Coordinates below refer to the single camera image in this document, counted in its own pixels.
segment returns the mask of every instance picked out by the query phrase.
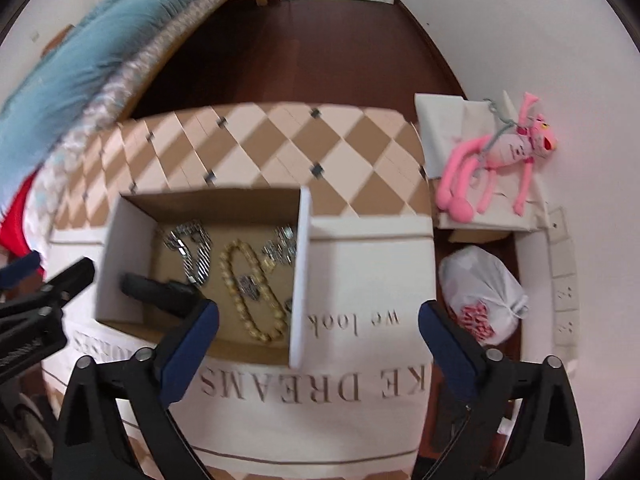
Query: gold bead necklace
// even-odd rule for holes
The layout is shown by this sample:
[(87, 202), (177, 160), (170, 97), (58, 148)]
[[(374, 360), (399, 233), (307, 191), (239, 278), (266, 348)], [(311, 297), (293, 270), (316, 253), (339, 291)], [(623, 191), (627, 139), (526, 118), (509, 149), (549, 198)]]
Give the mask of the gold bead necklace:
[[(236, 280), (231, 263), (231, 257), (235, 251), (240, 251), (242, 256), (244, 256), (249, 263), (249, 267), (251, 268), (251, 272), (254, 277), (254, 282), (257, 285), (258, 290), (260, 290), (260, 296), (267, 300), (270, 307), (273, 309), (273, 317), (275, 318), (275, 321), (273, 323), (273, 331), (271, 334), (267, 334), (266, 332), (262, 332), (258, 329), (254, 318), (251, 313), (249, 313), (249, 309), (244, 302), (242, 294), (240, 294), (238, 280)], [(265, 344), (282, 339), (285, 330), (287, 329), (287, 323), (285, 322), (287, 314), (271, 290), (271, 287), (267, 282), (267, 278), (260, 267), (258, 257), (252, 247), (242, 240), (234, 240), (227, 244), (225, 250), (220, 254), (220, 270), (222, 271), (222, 280), (225, 282), (226, 289), (234, 300), (238, 315), (251, 337)]]

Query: baseboard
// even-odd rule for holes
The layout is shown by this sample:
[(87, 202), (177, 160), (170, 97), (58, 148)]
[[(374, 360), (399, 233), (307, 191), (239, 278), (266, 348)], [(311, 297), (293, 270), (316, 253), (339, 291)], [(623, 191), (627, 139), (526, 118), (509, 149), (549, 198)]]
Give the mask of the baseboard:
[(438, 47), (436, 46), (436, 44), (433, 43), (433, 40), (427, 34), (427, 31), (424, 30), (424, 27), (420, 24), (420, 22), (413, 15), (413, 13), (407, 8), (407, 6), (404, 3), (402, 3), (401, 0), (394, 0), (394, 5), (398, 6), (399, 9), (402, 10), (404, 15), (414, 24), (414, 27), (420, 34), (420, 37), (424, 41), (424, 44), (429, 49), (429, 52), (431, 53), (431, 55), (433, 56), (433, 59), (438, 65), (440, 72), (442, 72), (442, 75), (447, 80), (447, 83), (451, 88), (452, 94), (462, 95), (462, 97), (466, 99), (465, 91), (462, 89), (462, 86), (460, 86), (460, 82), (456, 78), (456, 75), (453, 73), (453, 70), (451, 70), (449, 63), (447, 63), (447, 60), (444, 59), (444, 56), (442, 55), (442, 53), (438, 50)]

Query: red fabric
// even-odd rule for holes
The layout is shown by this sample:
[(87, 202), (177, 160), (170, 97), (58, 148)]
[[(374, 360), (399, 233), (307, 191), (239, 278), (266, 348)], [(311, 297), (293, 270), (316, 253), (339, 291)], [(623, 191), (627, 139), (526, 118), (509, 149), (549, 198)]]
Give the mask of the red fabric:
[(489, 323), (489, 311), (482, 301), (476, 304), (465, 305), (460, 312), (460, 325), (471, 333), (476, 341), (482, 342), (495, 335), (494, 329)]
[(18, 194), (15, 196), (14, 202), (11, 204), (0, 226), (0, 245), (19, 258), (31, 252), (31, 249), (27, 245), (27, 240), (24, 238), (22, 218), (24, 217), (24, 206), (27, 202), (27, 195), (37, 173), (38, 170), (34, 171), (22, 183), (20, 191), (18, 191)]

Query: white plastic bag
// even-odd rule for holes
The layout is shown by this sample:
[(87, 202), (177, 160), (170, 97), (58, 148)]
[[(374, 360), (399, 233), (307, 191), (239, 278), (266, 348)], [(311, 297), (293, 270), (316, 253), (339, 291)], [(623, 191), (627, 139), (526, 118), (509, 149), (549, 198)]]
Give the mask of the white plastic bag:
[(508, 339), (527, 313), (522, 286), (504, 264), (480, 247), (469, 246), (440, 264), (444, 299), (460, 326), (483, 345)]

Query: silver jewelry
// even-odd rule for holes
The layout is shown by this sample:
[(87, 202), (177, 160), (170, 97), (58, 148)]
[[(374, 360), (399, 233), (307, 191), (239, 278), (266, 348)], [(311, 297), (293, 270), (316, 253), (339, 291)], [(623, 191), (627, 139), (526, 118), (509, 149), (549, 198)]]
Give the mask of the silver jewelry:
[[(189, 236), (191, 241), (198, 245), (198, 259), (195, 264), (195, 270), (191, 251), (181, 239), (183, 236)], [(209, 238), (209, 234), (199, 221), (194, 220), (178, 225), (166, 236), (164, 244), (172, 251), (178, 251), (182, 256), (184, 273), (189, 283), (193, 283), (196, 286), (203, 286), (207, 283), (211, 260), (211, 238)]]
[(244, 297), (254, 301), (260, 300), (260, 289), (253, 276), (248, 274), (240, 276), (238, 278), (238, 289)]
[(296, 259), (296, 233), (290, 227), (278, 227), (275, 231), (276, 239), (269, 240), (262, 248), (266, 260), (270, 260), (268, 267), (276, 264), (292, 266)]

